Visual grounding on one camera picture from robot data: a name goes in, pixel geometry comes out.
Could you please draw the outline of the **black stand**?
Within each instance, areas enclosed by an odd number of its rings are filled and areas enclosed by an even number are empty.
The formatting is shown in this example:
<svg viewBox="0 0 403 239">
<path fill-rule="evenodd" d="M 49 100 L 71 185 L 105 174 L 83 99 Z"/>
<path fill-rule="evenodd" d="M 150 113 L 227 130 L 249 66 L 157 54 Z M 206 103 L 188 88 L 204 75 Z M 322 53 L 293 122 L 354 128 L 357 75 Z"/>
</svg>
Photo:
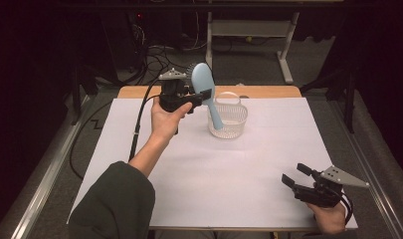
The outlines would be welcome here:
<svg viewBox="0 0 403 239">
<path fill-rule="evenodd" d="M 98 93 L 96 76 L 90 66 L 76 65 L 72 71 L 72 99 L 74 116 L 72 125 L 76 125 L 82 114 L 81 89 L 87 95 L 93 96 Z"/>
<path fill-rule="evenodd" d="M 344 100 L 343 122 L 350 133 L 353 129 L 354 91 L 355 77 L 349 67 L 340 67 L 325 76 L 319 76 L 316 80 L 300 88 L 301 93 L 312 89 L 327 88 L 325 97 L 328 101 Z"/>
</svg>

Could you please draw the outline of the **white plastic basket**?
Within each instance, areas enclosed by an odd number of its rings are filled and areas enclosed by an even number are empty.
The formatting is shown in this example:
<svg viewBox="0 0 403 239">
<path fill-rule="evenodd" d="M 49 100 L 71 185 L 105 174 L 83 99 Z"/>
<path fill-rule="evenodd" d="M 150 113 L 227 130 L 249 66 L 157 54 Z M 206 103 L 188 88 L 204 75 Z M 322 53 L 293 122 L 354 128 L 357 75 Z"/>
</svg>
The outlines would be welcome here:
<svg viewBox="0 0 403 239">
<path fill-rule="evenodd" d="M 239 137 L 248 118 L 248 109 L 242 104 L 241 98 L 233 92 L 223 92 L 214 99 L 214 106 L 223 123 L 223 127 L 215 129 L 210 111 L 207 111 L 210 132 L 221 139 Z"/>
</svg>

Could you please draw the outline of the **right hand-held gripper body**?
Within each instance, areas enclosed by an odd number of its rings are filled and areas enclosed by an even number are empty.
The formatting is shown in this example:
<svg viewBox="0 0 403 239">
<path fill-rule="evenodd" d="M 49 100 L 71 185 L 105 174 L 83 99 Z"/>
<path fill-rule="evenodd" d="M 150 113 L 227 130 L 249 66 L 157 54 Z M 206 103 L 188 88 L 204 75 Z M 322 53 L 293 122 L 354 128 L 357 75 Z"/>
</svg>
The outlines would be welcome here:
<svg viewBox="0 0 403 239">
<path fill-rule="evenodd" d="M 367 188 L 369 182 L 363 181 L 350 173 L 332 165 L 324 171 L 319 171 L 320 178 L 314 181 L 313 187 L 296 184 L 293 189 L 295 198 L 319 207 L 334 207 L 342 199 L 344 185 Z"/>
</svg>

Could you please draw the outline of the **person's right hand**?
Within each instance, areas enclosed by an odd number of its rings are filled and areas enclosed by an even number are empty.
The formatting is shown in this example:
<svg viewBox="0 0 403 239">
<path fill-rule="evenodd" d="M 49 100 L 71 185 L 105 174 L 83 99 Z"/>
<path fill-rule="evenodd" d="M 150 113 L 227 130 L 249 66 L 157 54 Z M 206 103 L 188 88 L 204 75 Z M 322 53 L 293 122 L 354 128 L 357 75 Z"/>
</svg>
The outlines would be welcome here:
<svg viewBox="0 0 403 239">
<path fill-rule="evenodd" d="M 345 230 L 345 208 L 341 203 L 328 208 L 311 203 L 306 206 L 312 211 L 317 227 L 322 234 L 335 235 Z"/>
</svg>

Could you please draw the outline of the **light blue hairbrush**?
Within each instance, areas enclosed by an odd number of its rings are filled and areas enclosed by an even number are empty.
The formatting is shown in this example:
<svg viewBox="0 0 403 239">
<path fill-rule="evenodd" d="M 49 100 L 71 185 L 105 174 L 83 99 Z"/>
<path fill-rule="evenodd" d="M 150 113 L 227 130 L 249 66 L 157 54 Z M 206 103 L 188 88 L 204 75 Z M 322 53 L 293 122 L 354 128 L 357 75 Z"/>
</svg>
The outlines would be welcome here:
<svg viewBox="0 0 403 239">
<path fill-rule="evenodd" d="M 188 75 L 195 93 L 205 94 L 202 104 L 209 109 L 213 127 L 217 130 L 222 129 L 224 125 L 214 105 L 215 83 L 209 65 L 206 63 L 192 64 L 188 69 Z"/>
</svg>

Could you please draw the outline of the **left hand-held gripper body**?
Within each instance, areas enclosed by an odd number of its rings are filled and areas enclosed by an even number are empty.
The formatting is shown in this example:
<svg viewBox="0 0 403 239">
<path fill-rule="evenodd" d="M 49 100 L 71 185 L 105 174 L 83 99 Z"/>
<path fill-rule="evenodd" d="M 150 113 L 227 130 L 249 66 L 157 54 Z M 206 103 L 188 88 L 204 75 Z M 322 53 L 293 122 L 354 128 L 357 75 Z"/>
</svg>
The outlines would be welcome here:
<svg viewBox="0 0 403 239">
<path fill-rule="evenodd" d="M 176 71 L 174 68 L 161 74 L 161 92 L 159 103 L 167 112 L 174 112 L 179 107 L 189 102 L 190 94 L 187 93 L 187 75 Z"/>
</svg>

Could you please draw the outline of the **person's left hand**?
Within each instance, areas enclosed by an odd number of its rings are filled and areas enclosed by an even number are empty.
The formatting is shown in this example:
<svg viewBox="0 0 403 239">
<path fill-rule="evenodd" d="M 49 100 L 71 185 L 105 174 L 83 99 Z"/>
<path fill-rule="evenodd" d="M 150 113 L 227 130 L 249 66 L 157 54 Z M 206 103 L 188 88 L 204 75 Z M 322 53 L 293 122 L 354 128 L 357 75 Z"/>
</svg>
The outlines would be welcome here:
<svg viewBox="0 0 403 239">
<path fill-rule="evenodd" d="M 159 97 L 153 99 L 151 107 L 151 137 L 163 142 L 170 141 L 178 130 L 180 121 L 192 109 L 191 103 L 186 103 L 174 112 L 165 111 Z"/>
</svg>

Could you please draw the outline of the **white table sheet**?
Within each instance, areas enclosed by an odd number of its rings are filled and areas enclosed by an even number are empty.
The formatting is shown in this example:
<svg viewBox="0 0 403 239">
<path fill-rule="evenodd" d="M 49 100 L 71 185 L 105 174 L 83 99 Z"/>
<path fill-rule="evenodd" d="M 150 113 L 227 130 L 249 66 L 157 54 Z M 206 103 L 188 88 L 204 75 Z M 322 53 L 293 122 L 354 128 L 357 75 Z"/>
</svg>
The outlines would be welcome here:
<svg viewBox="0 0 403 239">
<path fill-rule="evenodd" d="M 117 100 L 88 168 L 74 209 L 91 186 L 119 161 L 133 121 L 131 100 Z M 149 227 L 154 229 L 306 229 L 311 213 L 282 184 L 302 161 L 316 169 L 329 166 L 307 101 L 303 98 L 249 100 L 248 123 L 234 140 L 221 140 L 206 128 L 207 114 L 187 113 L 148 175 L 155 190 Z M 151 114 L 142 137 L 151 136 Z"/>
</svg>

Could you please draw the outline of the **white metal desk frame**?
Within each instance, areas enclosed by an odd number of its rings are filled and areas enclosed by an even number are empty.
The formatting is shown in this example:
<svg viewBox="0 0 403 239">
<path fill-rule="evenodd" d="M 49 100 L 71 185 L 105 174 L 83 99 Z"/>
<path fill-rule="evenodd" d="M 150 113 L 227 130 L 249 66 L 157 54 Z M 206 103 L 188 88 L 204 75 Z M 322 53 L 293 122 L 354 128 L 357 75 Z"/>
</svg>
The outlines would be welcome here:
<svg viewBox="0 0 403 239">
<path fill-rule="evenodd" d="M 207 17 L 207 42 L 205 60 L 210 68 L 213 67 L 212 40 L 215 36 L 223 37 L 262 37 L 284 38 L 285 45 L 281 51 L 276 52 L 278 62 L 284 80 L 288 85 L 294 83 L 294 79 L 287 62 L 287 54 L 298 24 L 300 13 L 292 15 L 287 21 L 263 21 L 263 20 L 221 20 L 213 19 L 211 12 Z"/>
</svg>

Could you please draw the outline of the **dark computer tower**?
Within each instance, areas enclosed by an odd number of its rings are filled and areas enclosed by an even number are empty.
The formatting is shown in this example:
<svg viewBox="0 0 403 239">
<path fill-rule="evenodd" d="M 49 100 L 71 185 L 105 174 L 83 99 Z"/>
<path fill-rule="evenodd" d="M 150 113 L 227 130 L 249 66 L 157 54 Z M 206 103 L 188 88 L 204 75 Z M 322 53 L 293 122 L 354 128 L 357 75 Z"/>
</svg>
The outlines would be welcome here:
<svg viewBox="0 0 403 239">
<path fill-rule="evenodd" d="M 127 13 L 101 14 L 115 67 L 119 70 L 140 69 L 141 46 L 134 37 L 132 21 Z"/>
</svg>

